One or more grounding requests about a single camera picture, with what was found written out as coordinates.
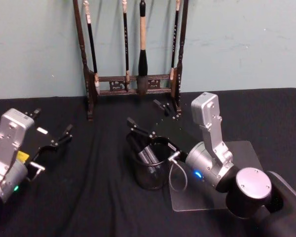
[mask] black cylinder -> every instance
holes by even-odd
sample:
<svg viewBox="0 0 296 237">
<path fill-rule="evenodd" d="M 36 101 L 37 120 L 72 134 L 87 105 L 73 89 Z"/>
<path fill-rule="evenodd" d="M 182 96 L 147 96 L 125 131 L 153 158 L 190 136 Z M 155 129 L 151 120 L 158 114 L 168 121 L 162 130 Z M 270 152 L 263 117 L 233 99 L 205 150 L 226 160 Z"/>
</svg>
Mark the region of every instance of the black cylinder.
<svg viewBox="0 0 296 237">
<path fill-rule="evenodd" d="M 139 11 L 141 17 L 144 17 L 146 15 L 146 3 L 144 0 L 141 0 L 139 4 Z"/>
<path fill-rule="evenodd" d="M 127 135 L 126 140 L 132 149 L 130 161 L 138 185 L 147 190 L 162 188 L 169 177 L 167 158 L 171 155 L 170 149 L 163 144 L 154 144 L 151 152 L 155 154 L 156 159 L 150 160 L 143 144 L 138 139 L 134 140 L 131 133 Z"/>
<path fill-rule="evenodd" d="M 227 208 L 236 216 L 249 218 L 271 198 L 271 181 L 261 170 L 241 169 L 227 193 Z"/>
</svg>

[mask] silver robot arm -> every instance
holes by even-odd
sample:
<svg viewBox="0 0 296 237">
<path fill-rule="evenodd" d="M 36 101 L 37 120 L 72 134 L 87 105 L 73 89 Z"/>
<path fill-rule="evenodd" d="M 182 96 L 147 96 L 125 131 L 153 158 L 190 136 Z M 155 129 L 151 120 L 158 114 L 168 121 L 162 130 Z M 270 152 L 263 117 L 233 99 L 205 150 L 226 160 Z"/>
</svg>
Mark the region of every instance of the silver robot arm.
<svg viewBox="0 0 296 237">
<path fill-rule="evenodd" d="M 235 173 L 238 169 L 234 167 L 232 153 L 222 140 L 218 96 L 204 92 L 193 100 L 191 106 L 193 121 L 200 126 L 204 142 L 191 150 L 185 162 L 193 170 L 201 172 L 216 190 L 226 192 L 226 187 L 219 185 L 221 180 L 230 170 Z"/>
<path fill-rule="evenodd" d="M 0 121 L 0 199 L 4 202 L 11 196 L 14 188 L 26 177 L 28 170 L 16 156 L 25 134 L 34 125 L 34 120 L 10 109 Z"/>
<path fill-rule="evenodd" d="M 240 169 L 222 140 L 218 96 L 204 92 L 192 102 L 193 120 L 203 133 L 204 142 L 189 152 L 186 164 L 202 173 L 204 180 L 218 192 L 227 193 L 228 209 L 239 217 L 250 217 L 271 197 L 272 184 L 261 170 Z"/>
</svg>

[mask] metal bracket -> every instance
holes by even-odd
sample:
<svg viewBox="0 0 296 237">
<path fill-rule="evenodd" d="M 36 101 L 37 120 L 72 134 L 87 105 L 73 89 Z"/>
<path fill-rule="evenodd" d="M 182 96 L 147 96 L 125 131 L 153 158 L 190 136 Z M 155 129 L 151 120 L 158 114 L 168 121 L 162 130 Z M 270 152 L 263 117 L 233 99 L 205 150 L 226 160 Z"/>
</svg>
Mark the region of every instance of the metal bracket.
<svg viewBox="0 0 296 237">
<path fill-rule="evenodd" d="M 123 81 L 111 81 L 110 82 L 110 92 L 113 91 L 124 91 L 125 90 L 125 84 Z"/>
<path fill-rule="evenodd" d="M 41 166 L 40 164 L 37 164 L 37 163 L 35 163 L 35 162 L 33 162 L 33 161 L 30 162 L 30 165 L 37 169 L 37 170 L 36 170 L 36 174 L 35 174 L 35 176 L 34 176 L 32 179 L 28 179 L 30 182 L 32 182 L 32 181 L 34 181 L 34 180 L 38 177 L 38 175 L 39 175 L 42 171 L 45 171 L 46 169 L 45 169 L 44 166 Z"/>
<path fill-rule="evenodd" d="M 222 140 L 218 96 L 204 92 L 192 101 L 192 115 L 203 132 L 205 148 L 220 165 L 232 162 L 232 153 Z"/>
<path fill-rule="evenodd" d="M 148 89 L 160 89 L 160 79 L 149 80 Z"/>
<path fill-rule="evenodd" d="M 10 109 L 4 113 L 0 121 L 0 183 L 16 160 L 17 152 L 22 145 L 26 131 L 34 124 L 34 120 Z"/>
</svg>

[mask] black tablecloth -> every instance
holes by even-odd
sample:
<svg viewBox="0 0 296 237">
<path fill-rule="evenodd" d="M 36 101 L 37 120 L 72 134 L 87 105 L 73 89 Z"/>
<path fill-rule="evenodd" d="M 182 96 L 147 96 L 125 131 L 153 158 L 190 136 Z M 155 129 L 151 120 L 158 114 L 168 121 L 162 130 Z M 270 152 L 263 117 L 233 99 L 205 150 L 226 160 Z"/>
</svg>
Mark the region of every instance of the black tablecloth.
<svg viewBox="0 0 296 237">
<path fill-rule="evenodd" d="M 182 123 L 201 139 L 190 110 L 199 94 L 182 94 Z M 263 168 L 278 172 L 296 190 L 296 89 L 217 94 L 224 140 L 251 141 Z M 6 203 L 0 237 L 257 236 L 252 221 L 227 210 L 176 213 L 168 186 L 146 191 L 136 184 L 127 161 L 126 119 L 151 127 L 160 115 L 154 98 L 170 101 L 165 95 L 101 97 L 93 122 L 86 120 L 82 97 L 0 100 L 0 116 L 11 107 L 42 108 L 37 124 L 52 134 L 74 125 L 67 150 L 41 157 L 46 171 Z"/>
</svg>

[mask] cable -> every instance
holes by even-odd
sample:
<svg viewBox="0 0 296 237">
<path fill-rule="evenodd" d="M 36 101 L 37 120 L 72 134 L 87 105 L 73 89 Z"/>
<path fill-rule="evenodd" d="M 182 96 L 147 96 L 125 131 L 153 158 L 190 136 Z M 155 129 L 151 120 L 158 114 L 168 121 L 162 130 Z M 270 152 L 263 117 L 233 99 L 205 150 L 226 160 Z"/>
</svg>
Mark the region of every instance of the cable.
<svg viewBox="0 0 296 237">
<path fill-rule="evenodd" d="M 185 177 L 185 186 L 184 186 L 184 188 L 183 188 L 182 190 L 177 190 L 177 189 L 175 189 L 175 188 L 173 187 L 172 182 L 171 182 L 171 173 L 172 173 L 172 169 L 173 169 L 173 164 L 172 164 L 172 166 L 171 166 L 171 168 L 170 168 L 170 172 L 169 172 L 169 185 L 170 185 L 170 187 L 171 187 L 174 191 L 176 191 L 176 192 L 183 192 L 183 191 L 185 191 L 186 188 L 187 188 L 187 175 L 186 175 L 186 172 L 185 172 L 184 169 L 178 164 L 178 162 L 177 162 L 175 159 L 171 159 L 171 160 L 169 159 L 169 161 L 171 161 L 171 162 L 173 162 L 173 164 L 177 165 L 177 167 L 179 167 L 180 170 L 183 172 L 184 177 Z"/>
</svg>

